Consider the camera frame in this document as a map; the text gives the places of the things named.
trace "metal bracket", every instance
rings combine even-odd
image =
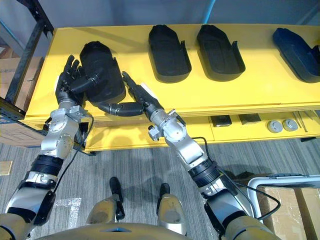
[[[5,96],[5,100],[13,105],[16,103],[16,100],[18,98],[18,93],[24,81],[31,58],[34,55],[36,46],[38,44],[43,29],[44,22],[42,20],[38,21],[31,33],[31,36],[28,40],[28,43],[25,46],[19,64],[15,70],[13,79]]]
[[[54,34],[54,27],[49,21],[49,18],[47,17],[45,11],[41,7],[38,0],[17,0],[17,1],[29,9],[30,13],[32,14],[36,22],[39,22],[41,20],[44,22],[43,33],[45,34],[46,37],[48,36],[48,32],[50,32],[52,35]]]

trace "gray carpet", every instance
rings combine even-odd
[[[11,175],[0,176],[1,212],[38,151],[0,144],[0,161],[13,160]],[[209,151],[235,175],[244,171],[320,174],[320,139],[212,144]],[[36,228],[32,239],[84,225],[94,204],[111,195],[112,176],[117,176],[123,187],[126,217],[122,222],[155,225],[159,187],[167,182],[184,207],[188,236],[194,240],[218,239],[205,214],[204,200],[167,147],[103,151],[94,157],[79,153],[60,184],[49,222]]]

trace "metal rack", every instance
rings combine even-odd
[[[25,118],[26,112],[20,109],[19,107],[15,106],[15,103],[17,101],[27,70],[29,68],[31,58],[33,57],[36,47],[38,45],[41,33],[43,32],[48,39],[51,39],[54,33],[54,27],[49,21],[45,11],[41,7],[38,0],[17,0],[17,1],[28,8],[33,18],[35,19],[36,24],[25,46],[25,49],[23,50],[21,59],[16,68],[16,71],[10,83],[9,89],[6,93],[6,96],[4,99],[0,97],[0,115],[10,119],[11,121],[19,125],[24,126],[25,128],[28,128],[36,133],[39,133],[45,136],[48,133],[47,125],[43,125],[42,130],[35,130],[32,127],[29,127],[28,125],[19,121]],[[80,129],[82,129],[83,131],[87,131],[87,128],[85,127],[80,127]],[[80,142],[81,141],[79,137],[77,137],[76,140],[74,141],[75,149],[78,149],[79,147],[81,147],[82,150],[84,149],[84,146],[80,146]],[[95,155],[94,152],[91,152],[91,153],[83,152],[83,153],[90,156]]]

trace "black foot sole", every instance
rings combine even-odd
[[[159,191],[158,203],[156,205],[156,214],[158,215],[160,202],[164,194],[170,194],[170,186],[168,183],[162,183]]]
[[[123,203],[124,199],[122,197],[121,185],[120,185],[118,178],[115,176],[111,177],[109,180],[109,185],[110,185],[110,189],[111,189],[112,194],[118,194],[120,202]]]

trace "yellow table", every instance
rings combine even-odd
[[[198,56],[199,46],[196,40],[200,24],[169,25],[177,33],[180,41],[185,40],[192,65],[189,76],[178,83],[162,83],[155,78],[148,54],[151,25],[56,28],[23,122],[35,129],[42,128],[50,112],[58,107],[54,87],[68,56],[73,54],[79,59],[83,46],[90,41],[100,41],[107,45],[116,57],[120,70],[128,72],[137,84],[146,83],[167,112],[175,108],[182,117],[188,118],[191,122],[189,128],[197,129],[196,135],[204,135],[204,131],[208,129],[213,131],[208,120],[208,116],[212,115],[228,114],[236,118],[237,114],[245,113],[283,113],[320,109],[320,82],[306,83],[297,79],[281,58],[272,40],[272,34],[277,28],[288,28],[302,36],[310,46],[314,46],[319,43],[319,27],[271,24],[216,24],[216,26],[227,34],[231,42],[238,41],[246,66],[245,72],[232,81],[219,82],[206,77]],[[128,94],[123,100],[123,102],[132,101]],[[123,118],[108,115],[88,101],[85,103],[85,109],[94,116],[97,124],[89,136],[88,149],[129,148],[136,145],[147,147],[156,144],[142,140],[145,135],[141,135],[139,139],[132,138],[126,144],[118,144],[125,128],[128,130],[125,135],[134,135],[140,133],[137,130],[140,129],[139,126],[141,129],[142,126],[147,126],[144,116]],[[200,124],[202,127],[196,124],[200,120],[206,120]],[[106,127],[98,127],[99,123],[117,126],[106,130]],[[230,126],[228,129],[232,128],[232,131],[228,134],[223,133],[228,132],[223,128],[221,130],[215,128],[216,133],[213,134],[214,137],[212,135],[211,142],[242,141],[244,138],[240,134],[241,130],[236,126],[240,127],[238,124]],[[317,128],[314,131],[314,135],[320,135]],[[105,140],[97,140],[97,136],[107,136],[107,132],[113,134],[115,141],[107,144]],[[269,138],[274,136],[261,134],[251,139]]]

